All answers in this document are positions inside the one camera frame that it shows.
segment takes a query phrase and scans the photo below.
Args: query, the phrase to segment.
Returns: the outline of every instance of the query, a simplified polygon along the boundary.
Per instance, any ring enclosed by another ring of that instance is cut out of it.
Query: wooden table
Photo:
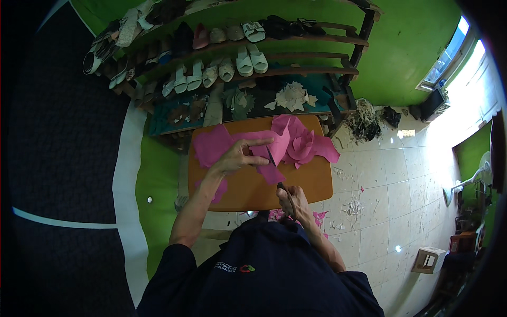
[[[314,115],[299,115],[298,118],[308,130],[314,130],[315,135],[322,135],[319,120]],[[240,132],[254,132],[271,129],[270,118],[249,119],[225,123],[230,134]],[[215,126],[196,129],[192,135],[194,138],[203,132],[210,132]],[[280,172],[285,176],[286,186],[301,186],[305,191],[309,203],[331,198],[333,195],[333,182],[331,179],[331,165],[321,156],[315,156],[309,163],[303,164],[299,169],[294,164],[280,163]],[[199,166],[195,158],[195,149],[191,144],[189,150],[189,195],[195,192],[195,182],[206,175],[207,169]],[[276,184],[269,186],[264,177],[258,174],[256,169],[247,166],[237,171],[234,175],[226,177],[227,192],[222,196],[219,203],[211,204],[213,212],[245,212],[256,210],[268,210],[280,208],[278,197],[275,195]]]

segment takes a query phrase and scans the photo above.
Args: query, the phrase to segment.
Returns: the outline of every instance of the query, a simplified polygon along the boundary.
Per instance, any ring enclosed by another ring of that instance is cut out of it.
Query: navy blue shirt
[[[220,248],[197,267],[168,246],[139,316],[384,316],[366,275],[334,273],[294,222],[246,222]]]

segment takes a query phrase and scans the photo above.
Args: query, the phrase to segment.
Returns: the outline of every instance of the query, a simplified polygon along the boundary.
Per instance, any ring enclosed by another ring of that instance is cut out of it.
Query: wooden stool
[[[419,248],[412,272],[433,274],[440,271],[446,252],[432,246]]]

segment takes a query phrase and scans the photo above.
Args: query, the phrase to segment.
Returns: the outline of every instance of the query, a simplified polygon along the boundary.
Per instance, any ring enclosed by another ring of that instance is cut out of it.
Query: black carpet
[[[17,61],[22,67],[10,105],[9,189],[12,205],[25,212],[116,222],[113,174],[130,100],[109,90],[104,76],[82,73],[92,40],[67,3],[34,36],[24,64]],[[17,274],[30,281],[17,285],[23,290],[18,294],[44,302],[49,311],[39,315],[135,315],[116,229],[70,229],[10,218],[9,242],[23,267]]]

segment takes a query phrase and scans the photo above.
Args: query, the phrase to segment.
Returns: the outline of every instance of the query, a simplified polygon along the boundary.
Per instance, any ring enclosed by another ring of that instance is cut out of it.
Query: scissor blade
[[[271,155],[271,151],[269,150],[269,147],[266,146],[266,149],[268,150],[268,154],[269,154],[269,158],[271,160],[271,163],[273,163],[273,165],[275,165],[275,167],[276,167],[275,160],[273,159],[273,155]]]

